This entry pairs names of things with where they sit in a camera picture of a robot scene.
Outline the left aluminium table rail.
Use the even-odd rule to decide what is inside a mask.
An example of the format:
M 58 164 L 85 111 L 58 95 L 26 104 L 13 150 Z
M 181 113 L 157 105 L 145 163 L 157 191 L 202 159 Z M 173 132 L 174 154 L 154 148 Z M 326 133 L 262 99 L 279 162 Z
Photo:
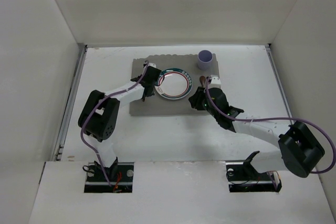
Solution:
M 65 110 L 62 115 L 61 125 L 57 133 L 57 137 L 54 140 L 52 151 L 50 153 L 50 158 L 49 158 L 50 161 L 60 160 L 59 156 L 61 155 L 61 152 L 64 148 L 67 132 L 69 129 L 70 119 L 71 119 L 71 115 L 72 115 L 72 111 L 73 111 L 73 107 L 74 107 L 74 103 L 75 103 L 75 99 L 77 95 L 77 90 L 78 90 L 78 86 L 80 82 L 80 77 L 82 74 L 82 69 L 84 66 L 86 53 L 88 49 L 87 45 L 83 43 L 79 43 L 78 47 L 79 47 L 79 54 L 78 54 L 75 70 L 73 73 Z

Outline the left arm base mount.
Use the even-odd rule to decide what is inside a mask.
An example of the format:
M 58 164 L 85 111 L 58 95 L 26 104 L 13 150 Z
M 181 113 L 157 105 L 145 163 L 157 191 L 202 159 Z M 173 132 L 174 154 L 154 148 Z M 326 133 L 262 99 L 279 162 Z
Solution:
M 108 180 L 99 163 L 83 165 L 86 173 L 84 193 L 132 193 L 134 163 L 114 163 L 110 168 L 105 168 Z

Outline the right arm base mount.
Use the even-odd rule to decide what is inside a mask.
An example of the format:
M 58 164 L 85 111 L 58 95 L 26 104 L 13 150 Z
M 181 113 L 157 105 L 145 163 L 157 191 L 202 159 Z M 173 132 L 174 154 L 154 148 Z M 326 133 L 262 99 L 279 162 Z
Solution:
M 279 193 L 282 181 L 277 171 L 258 173 L 251 165 L 228 163 L 226 178 L 230 193 Z

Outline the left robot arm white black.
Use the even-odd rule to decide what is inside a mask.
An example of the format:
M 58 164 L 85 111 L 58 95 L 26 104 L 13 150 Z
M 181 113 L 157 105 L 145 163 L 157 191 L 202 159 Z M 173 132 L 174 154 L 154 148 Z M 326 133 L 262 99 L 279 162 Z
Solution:
M 117 157 L 111 143 L 102 150 L 99 150 L 98 144 L 112 135 L 122 107 L 154 95 L 160 73 L 161 70 L 154 63 L 146 61 L 143 72 L 125 85 L 109 92 L 93 90 L 89 94 L 78 119 L 80 137 L 94 151 L 98 167 L 108 179 L 112 179 L 115 174 Z

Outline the white plate green red rim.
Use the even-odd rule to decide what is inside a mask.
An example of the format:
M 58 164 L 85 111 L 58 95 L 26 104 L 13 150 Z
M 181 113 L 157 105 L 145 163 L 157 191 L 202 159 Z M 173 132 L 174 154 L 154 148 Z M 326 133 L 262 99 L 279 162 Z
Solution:
M 186 97 L 192 90 L 192 77 L 185 70 L 180 68 L 168 68 L 162 70 L 159 78 L 165 75 L 163 83 L 157 87 L 156 92 L 168 100 L 180 100 Z

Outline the right aluminium table rail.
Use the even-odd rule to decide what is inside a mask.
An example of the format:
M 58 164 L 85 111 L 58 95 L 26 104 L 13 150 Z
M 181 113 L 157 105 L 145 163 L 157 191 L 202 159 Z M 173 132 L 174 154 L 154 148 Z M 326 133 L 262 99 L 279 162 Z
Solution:
M 280 80 L 277 68 L 276 68 L 276 65 L 275 65 L 275 61 L 274 61 L 273 55 L 272 55 L 271 44 L 266 44 L 265 45 L 265 49 L 266 49 L 266 52 L 267 52 L 267 55 L 268 55 L 268 58 L 269 58 L 272 70 L 274 72 L 278 88 L 280 90 L 282 101 L 283 101 L 284 106 L 286 108 L 286 113 L 287 113 L 287 115 L 289 117 L 292 117 L 292 114 L 291 114 L 291 111 L 290 111 L 290 108 L 289 108 L 289 104 L 288 104 L 288 101 L 287 101 L 287 98 L 286 98 L 286 95 L 285 95 L 285 92 L 284 92 L 284 89 L 283 89 L 283 86 L 282 86 L 282 83 L 281 83 L 281 80 Z

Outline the grey cloth placemat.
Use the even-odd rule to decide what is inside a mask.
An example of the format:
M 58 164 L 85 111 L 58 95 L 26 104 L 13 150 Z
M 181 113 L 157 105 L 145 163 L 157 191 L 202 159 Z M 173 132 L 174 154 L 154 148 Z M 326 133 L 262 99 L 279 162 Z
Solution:
M 149 55 L 146 58 L 134 59 L 132 63 L 131 76 L 142 72 L 143 63 L 148 60 L 150 63 L 156 64 L 160 70 L 169 68 L 181 69 L 191 77 L 191 91 L 183 98 L 178 100 L 170 100 L 162 97 L 157 92 L 153 96 L 146 98 L 143 102 L 137 100 L 130 103 L 129 113 L 131 116 L 176 116 L 176 115 L 206 115 L 206 111 L 198 111 L 191 108 L 188 98 L 194 95 L 200 86 L 200 76 L 219 76 L 218 61 L 215 54 L 212 54 L 212 62 L 206 70 L 198 67 L 198 55 Z

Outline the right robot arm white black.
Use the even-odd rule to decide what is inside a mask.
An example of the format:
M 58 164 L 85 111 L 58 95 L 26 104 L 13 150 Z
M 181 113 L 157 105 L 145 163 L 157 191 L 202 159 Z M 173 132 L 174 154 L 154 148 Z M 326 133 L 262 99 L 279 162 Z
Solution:
M 277 148 L 268 153 L 254 151 L 244 160 L 254 173 L 287 170 L 306 178 L 325 154 L 304 123 L 259 122 L 244 110 L 230 106 L 219 88 L 198 87 L 188 100 L 192 108 L 207 111 L 223 129 L 255 137 Z

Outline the brown wooden spoon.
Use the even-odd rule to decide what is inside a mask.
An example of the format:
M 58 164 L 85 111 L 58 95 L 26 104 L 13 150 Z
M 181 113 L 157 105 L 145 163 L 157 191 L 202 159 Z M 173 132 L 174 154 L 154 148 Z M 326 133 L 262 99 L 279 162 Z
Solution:
M 206 83 L 206 77 L 205 76 L 200 76 L 199 81 L 200 81 L 200 84 L 201 84 L 202 88 L 204 88 L 205 83 Z

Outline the lilac plastic cup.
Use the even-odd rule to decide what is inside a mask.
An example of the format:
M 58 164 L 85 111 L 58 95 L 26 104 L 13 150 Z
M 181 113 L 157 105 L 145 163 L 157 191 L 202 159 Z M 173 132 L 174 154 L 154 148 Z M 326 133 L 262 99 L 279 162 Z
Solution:
M 197 65 L 201 70 L 207 70 L 211 67 L 213 54 L 208 50 L 202 50 L 197 55 Z

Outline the aluminium table rail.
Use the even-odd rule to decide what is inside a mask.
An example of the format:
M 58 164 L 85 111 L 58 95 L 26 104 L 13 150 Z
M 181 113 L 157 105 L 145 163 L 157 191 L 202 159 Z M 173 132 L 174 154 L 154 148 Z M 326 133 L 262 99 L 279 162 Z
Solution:
M 278 88 L 280 90 L 282 101 L 283 101 L 284 106 L 286 108 L 286 113 L 287 113 L 287 115 L 289 117 L 292 117 L 292 114 L 291 114 L 291 111 L 290 111 L 290 108 L 289 108 L 289 104 L 288 104 L 288 101 L 287 101 L 287 98 L 286 98 L 286 95 L 285 95 L 285 92 L 284 92 L 284 89 L 283 89 L 283 86 L 282 86 L 282 83 L 281 83 L 281 80 L 280 80 L 277 68 L 276 68 L 276 65 L 275 65 L 275 61 L 274 61 L 273 55 L 272 55 L 271 44 L 266 44 L 265 45 L 265 49 L 266 49 L 266 52 L 267 52 L 267 55 L 268 55 L 268 58 L 269 58 L 272 70 L 274 72 Z
M 71 119 L 71 115 L 72 115 L 72 111 L 73 111 L 73 107 L 74 107 L 74 103 L 75 103 L 75 99 L 77 95 L 77 90 L 78 90 L 78 86 L 80 82 L 80 77 L 82 74 L 82 69 L 84 66 L 86 53 L 88 49 L 87 45 L 83 43 L 79 43 L 78 47 L 79 47 L 79 54 L 78 54 L 75 70 L 73 73 L 65 110 L 62 115 L 61 125 L 57 133 L 57 137 L 54 140 L 52 151 L 50 153 L 50 158 L 49 158 L 50 161 L 60 160 L 59 156 L 61 155 L 61 152 L 64 148 L 67 132 L 69 129 L 70 119 Z

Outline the brown wooden fork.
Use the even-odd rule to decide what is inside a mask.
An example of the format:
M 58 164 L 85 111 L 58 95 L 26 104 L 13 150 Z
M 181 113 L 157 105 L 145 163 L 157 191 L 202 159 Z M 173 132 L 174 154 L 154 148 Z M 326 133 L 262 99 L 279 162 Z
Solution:
M 163 83 L 164 79 L 165 79 L 165 75 L 162 75 L 162 76 L 160 77 L 160 79 L 158 80 L 158 83 L 157 83 L 156 86 L 159 87 L 159 86 Z

